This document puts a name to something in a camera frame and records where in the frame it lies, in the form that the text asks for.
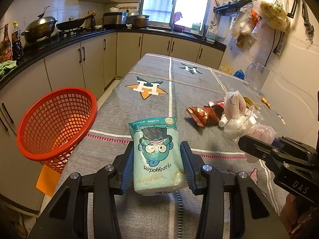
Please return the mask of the right hand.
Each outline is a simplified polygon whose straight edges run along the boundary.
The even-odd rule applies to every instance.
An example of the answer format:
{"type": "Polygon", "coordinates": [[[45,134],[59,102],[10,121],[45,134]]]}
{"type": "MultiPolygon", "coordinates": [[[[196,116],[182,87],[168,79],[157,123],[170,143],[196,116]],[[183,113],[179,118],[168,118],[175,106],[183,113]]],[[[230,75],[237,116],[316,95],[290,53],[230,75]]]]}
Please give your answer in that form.
{"type": "Polygon", "coordinates": [[[317,216],[318,207],[310,206],[303,199],[289,193],[286,196],[286,202],[280,213],[280,220],[282,221],[286,231],[291,232],[301,223],[315,219],[318,223],[317,216]]]}

